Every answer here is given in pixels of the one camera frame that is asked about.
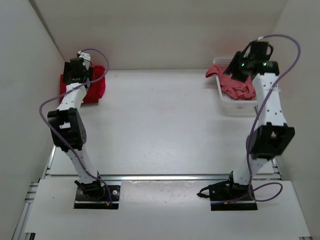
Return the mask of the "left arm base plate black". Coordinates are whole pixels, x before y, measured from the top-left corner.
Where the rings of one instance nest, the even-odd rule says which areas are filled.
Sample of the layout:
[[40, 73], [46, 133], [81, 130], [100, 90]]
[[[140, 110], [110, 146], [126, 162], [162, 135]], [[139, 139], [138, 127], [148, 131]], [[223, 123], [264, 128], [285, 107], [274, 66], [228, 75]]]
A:
[[120, 203], [120, 184], [108, 186], [110, 194], [106, 189], [94, 193], [93, 196], [85, 194], [80, 187], [77, 187], [73, 208], [92, 209], [92, 210], [118, 210]]

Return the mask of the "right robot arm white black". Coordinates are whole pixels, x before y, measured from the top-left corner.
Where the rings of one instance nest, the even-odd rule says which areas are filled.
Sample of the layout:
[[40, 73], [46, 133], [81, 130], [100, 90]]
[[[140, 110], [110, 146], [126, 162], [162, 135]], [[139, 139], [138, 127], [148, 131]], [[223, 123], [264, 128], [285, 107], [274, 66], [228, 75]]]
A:
[[238, 199], [248, 188], [260, 169], [276, 156], [280, 156], [295, 135], [284, 117], [278, 81], [278, 63], [271, 61], [273, 47], [267, 41], [252, 41], [238, 51], [224, 74], [233, 80], [251, 79], [256, 92], [257, 114], [246, 140], [246, 156], [242, 167], [229, 175], [224, 193], [230, 200]]

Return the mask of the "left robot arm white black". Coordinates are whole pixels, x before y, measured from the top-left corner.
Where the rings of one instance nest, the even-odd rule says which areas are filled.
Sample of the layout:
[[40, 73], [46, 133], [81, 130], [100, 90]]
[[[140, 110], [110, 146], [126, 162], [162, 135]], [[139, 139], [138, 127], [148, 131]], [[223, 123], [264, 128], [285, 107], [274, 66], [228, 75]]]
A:
[[77, 54], [77, 57], [64, 63], [62, 82], [66, 91], [56, 110], [47, 114], [48, 123], [53, 127], [53, 143], [71, 160], [79, 179], [75, 184], [83, 195], [98, 201], [106, 196], [106, 190], [98, 180], [99, 173], [93, 175], [93, 166], [85, 149], [87, 133], [79, 109], [87, 95], [94, 69], [90, 66], [88, 54]]

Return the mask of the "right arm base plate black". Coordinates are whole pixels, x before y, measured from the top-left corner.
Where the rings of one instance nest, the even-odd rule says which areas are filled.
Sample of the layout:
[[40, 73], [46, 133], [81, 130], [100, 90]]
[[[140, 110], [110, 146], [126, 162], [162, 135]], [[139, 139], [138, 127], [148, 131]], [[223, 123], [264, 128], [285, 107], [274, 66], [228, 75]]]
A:
[[258, 206], [247, 190], [230, 189], [226, 181], [210, 184], [197, 194], [210, 200], [211, 211], [257, 211]]

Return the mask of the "dark red t shirt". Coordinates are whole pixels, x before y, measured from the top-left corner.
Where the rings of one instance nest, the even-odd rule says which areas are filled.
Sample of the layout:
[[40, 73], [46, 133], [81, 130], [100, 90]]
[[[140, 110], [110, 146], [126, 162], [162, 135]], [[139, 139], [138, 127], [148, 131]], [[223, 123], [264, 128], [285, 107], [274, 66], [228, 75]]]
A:
[[[102, 65], [93, 67], [93, 80], [98, 79], [105, 72]], [[87, 95], [83, 99], [82, 105], [98, 104], [99, 100], [103, 97], [106, 90], [106, 77], [104, 76], [100, 81], [92, 83]]]

